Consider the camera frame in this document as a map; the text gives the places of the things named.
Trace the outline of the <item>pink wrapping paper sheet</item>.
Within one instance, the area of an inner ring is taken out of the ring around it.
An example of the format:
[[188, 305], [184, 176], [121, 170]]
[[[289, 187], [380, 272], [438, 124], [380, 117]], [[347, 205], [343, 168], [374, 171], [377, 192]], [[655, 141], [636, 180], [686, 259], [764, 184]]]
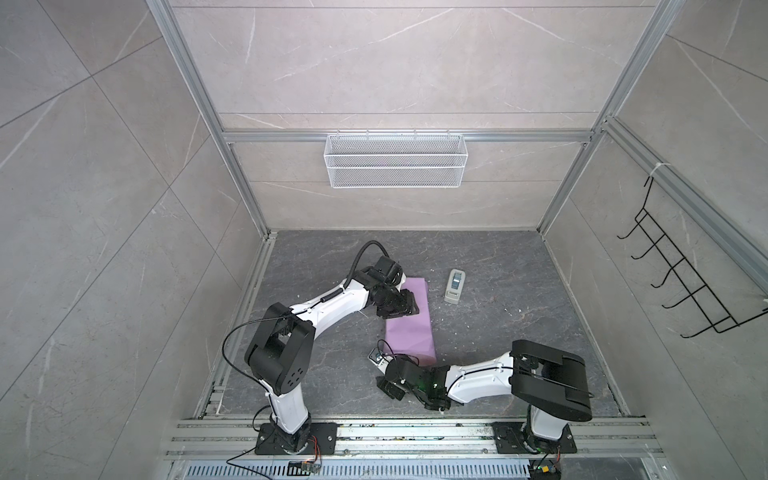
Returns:
[[408, 278], [403, 287], [413, 293], [419, 313], [386, 320], [384, 349], [414, 357], [421, 366], [435, 365], [437, 355], [428, 302], [428, 283], [424, 278]]

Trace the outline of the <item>grey tape dispenser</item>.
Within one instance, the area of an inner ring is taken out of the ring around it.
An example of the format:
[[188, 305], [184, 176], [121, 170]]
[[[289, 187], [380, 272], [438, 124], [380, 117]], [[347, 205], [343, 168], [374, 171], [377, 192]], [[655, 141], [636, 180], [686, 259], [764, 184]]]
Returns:
[[452, 269], [447, 281], [444, 300], [447, 303], [457, 305], [466, 282], [466, 273], [463, 270]]

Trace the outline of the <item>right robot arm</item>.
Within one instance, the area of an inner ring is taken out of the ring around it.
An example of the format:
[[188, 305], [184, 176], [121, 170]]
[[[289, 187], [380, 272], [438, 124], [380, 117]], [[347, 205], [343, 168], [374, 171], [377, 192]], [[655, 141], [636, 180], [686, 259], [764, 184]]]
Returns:
[[576, 354], [529, 340], [516, 340], [501, 356], [471, 365], [422, 366], [381, 340], [369, 361], [381, 372], [377, 387], [401, 400], [413, 395], [426, 409], [511, 395], [528, 404], [516, 442], [535, 453], [559, 446], [572, 422], [593, 418], [585, 360]]

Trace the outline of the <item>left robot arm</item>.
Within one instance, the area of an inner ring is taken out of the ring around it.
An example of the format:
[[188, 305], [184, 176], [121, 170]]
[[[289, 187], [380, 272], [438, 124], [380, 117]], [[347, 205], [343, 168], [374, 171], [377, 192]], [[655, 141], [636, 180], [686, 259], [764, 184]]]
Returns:
[[256, 381], [266, 389], [271, 420], [285, 434], [309, 422], [301, 382], [308, 373], [315, 339], [347, 316], [370, 305], [384, 319], [418, 311], [413, 294], [403, 287], [402, 267], [387, 256], [353, 271], [342, 283], [303, 303], [272, 304], [258, 322], [244, 355]]

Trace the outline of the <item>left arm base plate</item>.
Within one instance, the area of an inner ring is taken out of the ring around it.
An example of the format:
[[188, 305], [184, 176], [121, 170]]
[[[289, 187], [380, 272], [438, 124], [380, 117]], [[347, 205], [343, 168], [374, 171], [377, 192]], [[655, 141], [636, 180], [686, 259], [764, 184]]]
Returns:
[[316, 450], [322, 456], [335, 452], [339, 425], [330, 422], [309, 420], [295, 433], [281, 430], [274, 422], [259, 427], [256, 455], [314, 455]]

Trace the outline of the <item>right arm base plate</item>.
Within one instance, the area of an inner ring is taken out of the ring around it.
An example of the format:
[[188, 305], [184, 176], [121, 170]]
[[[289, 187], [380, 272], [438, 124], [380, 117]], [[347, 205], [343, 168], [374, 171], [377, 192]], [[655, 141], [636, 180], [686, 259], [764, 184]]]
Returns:
[[575, 454], [578, 452], [570, 426], [556, 440], [537, 437], [525, 422], [493, 422], [492, 436], [499, 454]]

